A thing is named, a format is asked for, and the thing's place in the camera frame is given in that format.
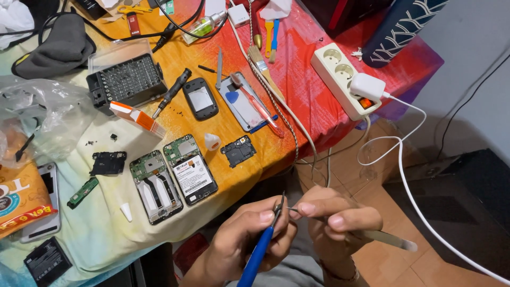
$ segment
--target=black screwdriver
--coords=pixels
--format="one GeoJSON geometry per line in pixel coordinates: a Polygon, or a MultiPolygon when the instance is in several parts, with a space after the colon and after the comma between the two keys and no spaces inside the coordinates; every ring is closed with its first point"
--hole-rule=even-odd
{"type": "Polygon", "coordinates": [[[183,87],[183,85],[186,83],[188,78],[191,76],[191,70],[188,68],[184,69],[184,72],[182,75],[180,75],[176,80],[173,86],[166,92],[166,94],[163,96],[163,100],[158,106],[158,109],[154,114],[152,115],[152,119],[156,119],[159,115],[159,113],[170,103],[170,101],[175,97],[177,92],[183,87]]]}

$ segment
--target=barcode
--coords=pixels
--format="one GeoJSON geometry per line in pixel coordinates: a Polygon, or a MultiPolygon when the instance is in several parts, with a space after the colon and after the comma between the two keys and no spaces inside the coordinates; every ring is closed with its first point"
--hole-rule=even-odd
{"type": "Polygon", "coordinates": [[[204,183],[206,183],[206,182],[207,182],[207,179],[206,179],[206,180],[203,180],[203,181],[201,181],[201,182],[199,182],[199,183],[197,183],[197,184],[195,184],[195,185],[192,185],[192,186],[191,186],[190,188],[188,188],[188,189],[187,189],[184,193],[186,194],[186,193],[188,193],[189,191],[191,191],[192,189],[197,188],[197,187],[199,187],[199,186],[203,185],[203,184],[204,184],[204,183]]]}

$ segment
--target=power strip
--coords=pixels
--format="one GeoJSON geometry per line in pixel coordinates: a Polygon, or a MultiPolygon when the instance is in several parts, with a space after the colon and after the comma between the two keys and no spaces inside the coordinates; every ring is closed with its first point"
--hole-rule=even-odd
{"type": "Polygon", "coordinates": [[[380,100],[371,101],[351,93],[350,83],[358,71],[335,43],[316,50],[311,63],[351,120],[363,119],[381,106],[380,100]]]}

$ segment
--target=wall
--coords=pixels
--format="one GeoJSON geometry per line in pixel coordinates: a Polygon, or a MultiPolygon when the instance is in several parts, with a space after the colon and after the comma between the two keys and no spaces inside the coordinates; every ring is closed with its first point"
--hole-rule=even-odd
{"type": "MultiPolygon", "coordinates": [[[[502,53],[505,57],[510,53],[507,51],[510,46],[510,1],[451,0],[419,35],[445,60],[414,101],[414,105],[427,113],[427,121],[410,141],[426,157],[434,159],[451,115],[442,122],[441,118],[494,60],[502,53]]],[[[491,148],[510,165],[509,99],[510,59],[455,116],[446,134],[444,155],[491,148]]],[[[407,134],[421,119],[420,114],[410,109],[396,124],[407,134]]]]}

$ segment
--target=small spray bottle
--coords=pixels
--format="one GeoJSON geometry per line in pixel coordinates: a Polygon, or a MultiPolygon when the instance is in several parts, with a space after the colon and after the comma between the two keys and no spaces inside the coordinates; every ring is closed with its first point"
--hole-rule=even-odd
{"type": "MultiPolygon", "coordinates": [[[[197,22],[193,23],[188,32],[191,34],[195,34],[198,36],[205,36],[210,33],[216,25],[218,25],[223,18],[226,17],[226,12],[221,11],[219,13],[213,14],[211,16],[205,16],[200,18],[197,22]]],[[[184,32],[181,32],[181,36],[188,45],[198,40],[198,38],[188,35],[184,32]]]]}

